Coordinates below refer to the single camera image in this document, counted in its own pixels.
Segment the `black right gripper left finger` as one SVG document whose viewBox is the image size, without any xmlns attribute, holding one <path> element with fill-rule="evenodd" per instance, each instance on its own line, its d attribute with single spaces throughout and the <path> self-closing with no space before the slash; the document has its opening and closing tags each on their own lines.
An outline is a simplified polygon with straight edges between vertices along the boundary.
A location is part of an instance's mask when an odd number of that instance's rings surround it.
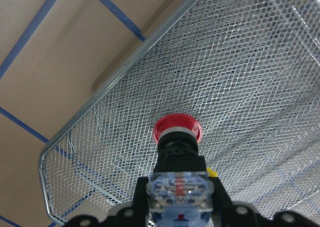
<svg viewBox="0 0 320 227">
<path fill-rule="evenodd" d="M 91 215 L 78 215 L 67 222 L 68 227 L 147 227 L 149 203 L 147 177 L 137 179 L 133 199 L 113 206 L 102 222 Z"/>
</svg>

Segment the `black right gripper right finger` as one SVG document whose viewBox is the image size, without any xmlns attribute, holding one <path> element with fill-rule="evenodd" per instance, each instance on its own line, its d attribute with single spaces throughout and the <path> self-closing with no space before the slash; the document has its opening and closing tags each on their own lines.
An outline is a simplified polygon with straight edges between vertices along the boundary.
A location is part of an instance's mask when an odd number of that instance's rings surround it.
<svg viewBox="0 0 320 227">
<path fill-rule="evenodd" d="M 212 177 L 211 219 L 215 227 L 318 227 L 309 218 L 290 210 L 276 212 L 272 219 L 262 216 L 257 208 L 243 201 L 232 201 L 218 177 Z"/>
</svg>

